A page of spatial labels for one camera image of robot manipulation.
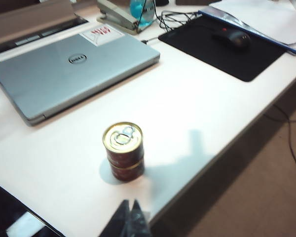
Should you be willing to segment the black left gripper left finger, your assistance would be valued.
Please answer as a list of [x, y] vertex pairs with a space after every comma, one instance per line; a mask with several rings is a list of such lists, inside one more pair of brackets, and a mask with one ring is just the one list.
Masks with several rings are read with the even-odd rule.
[[127, 224], [130, 215], [129, 200], [123, 200], [105, 228], [106, 237], [127, 236]]

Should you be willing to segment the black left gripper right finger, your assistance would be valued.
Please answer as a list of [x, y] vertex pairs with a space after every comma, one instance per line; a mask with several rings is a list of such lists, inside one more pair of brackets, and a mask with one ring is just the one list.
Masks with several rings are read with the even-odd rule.
[[129, 214], [128, 221], [128, 236], [129, 237], [150, 237], [151, 231], [146, 222], [144, 213], [141, 210], [139, 202], [135, 199], [133, 207]]

